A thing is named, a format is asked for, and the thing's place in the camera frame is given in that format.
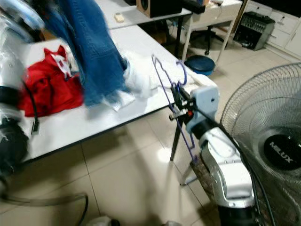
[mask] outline speaker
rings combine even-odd
[[[181,0],[136,0],[137,8],[148,17],[181,13]]]

